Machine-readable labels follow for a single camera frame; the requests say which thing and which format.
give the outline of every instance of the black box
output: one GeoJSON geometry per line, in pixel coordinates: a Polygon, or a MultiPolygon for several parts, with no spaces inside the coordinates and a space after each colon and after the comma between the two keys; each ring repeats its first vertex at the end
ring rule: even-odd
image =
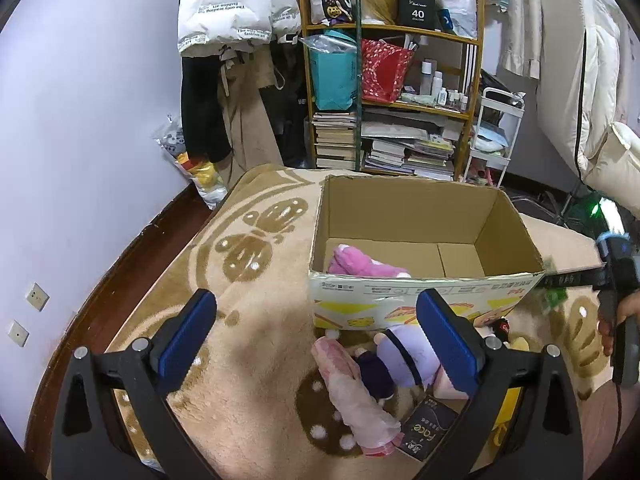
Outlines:
{"type": "Polygon", "coordinates": [[[398,0],[398,25],[440,29],[436,0],[398,0]]]}
{"type": "Polygon", "coordinates": [[[423,462],[440,443],[458,414],[427,395],[402,425],[404,437],[398,449],[423,462]]]}

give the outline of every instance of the silver bolt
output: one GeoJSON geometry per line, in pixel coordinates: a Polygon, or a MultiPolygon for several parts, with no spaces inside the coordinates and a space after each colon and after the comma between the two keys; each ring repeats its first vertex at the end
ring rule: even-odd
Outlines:
{"type": "Polygon", "coordinates": [[[88,353],[89,353],[89,349],[86,346],[79,346],[74,351],[74,357],[76,359],[82,359],[83,357],[86,357],[88,353]]]}
{"type": "Polygon", "coordinates": [[[136,352],[142,352],[148,346],[149,339],[145,337],[139,337],[133,343],[131,343],[131,348],[133,348],[136,352]]]}
{"type": "Polygon", "coordinates": [[[560,355],[560,349],[556,345],[549,345],[546,347],[546,353],[551,357],[558,357],[560,355]]]}
{"type": "Polygon", "coordinates": [[[484,344],[491,350],[497,350],[502,346],[502,341],[500,341],[495,335],[491,335],[484,338],[484,344]]]}

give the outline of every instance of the white down coat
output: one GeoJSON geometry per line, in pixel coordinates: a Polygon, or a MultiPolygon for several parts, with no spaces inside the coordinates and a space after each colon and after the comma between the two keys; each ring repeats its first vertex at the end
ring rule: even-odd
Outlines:
{"type": "Polygon", "coordinates": [[[180,0],[178,50],[183,56],[219,55],[228,47],[252,52],[272,34],[285,42],[300,31],[296,0],[180,0]]]}

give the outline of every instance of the white rolling cart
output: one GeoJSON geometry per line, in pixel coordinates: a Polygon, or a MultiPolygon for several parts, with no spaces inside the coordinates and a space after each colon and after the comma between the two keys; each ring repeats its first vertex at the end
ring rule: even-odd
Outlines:
{"type": "Polygon", "coordinates": [[[509,92],[505,92],[504,90],[499,90],[497,88],[485,88],[484,92],[482,92],[482,102],[480,107],[480,113],[478,115],[478,124],[476,124],[476,129],[474,130],[474,136],[471,139],[471,143],[469,144],[469,158],[466,162],[465,174],[462,179],[462,182],[466,182],[466,174],[469,172],[469,167],[471,166],[472,158],[481,158],[486,161],[486,165],[488,168],[494,168],[494,170],[502,170],[500,174],[500,180],[498,181],[498,186],[502,185],[502,179],[504,177],[504,173],[507,171],[507,166],[511,161],[511,152],[513,151],[513,147],[516,144],[516,139],[518,137],[518,131],[520,129],[520,123],[522,122],[522,116],[524,115],[524,104],[522,108],[516,108],[515,106],[511,106],[505,103],[501,103],[500,101],[496,101],[494,99],[490,99],[487,97],[489,93],[497,93],[506,95],[511,98],[518,98],[514,94],[509,92]],[[478,133],[480,132],[480,124],[482,122],[482,113],[484,112],[484,108],[492,108],[493,110],[499,110],[510,116],[514,116],[517,118],[517,124],[515,131],[513,133],[505,132],[506,139],[509,143],[507,147],[507,156],[500,155],[492,155],[491,153],[481,152],[480,150],[476,150],[476,140],[478,140],[478,133]]]}

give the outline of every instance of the electrical outlet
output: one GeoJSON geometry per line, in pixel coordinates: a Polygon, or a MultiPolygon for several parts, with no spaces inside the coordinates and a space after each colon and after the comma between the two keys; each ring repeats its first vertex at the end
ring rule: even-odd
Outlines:
{"type": "Polygon", "coordinates": [[[14,321],[9,329],[8,335],[19,347],[23,347],[27,342],[29,332],[27,332],[20,323],[14,321]]]}
{"type": "Polygon", "coordinates": [[[49,295],[42,290],[41,286],[34,283],[31,290],[27,293],[27,301],[38,310],[42,310],[49,299],[49,295]]]}

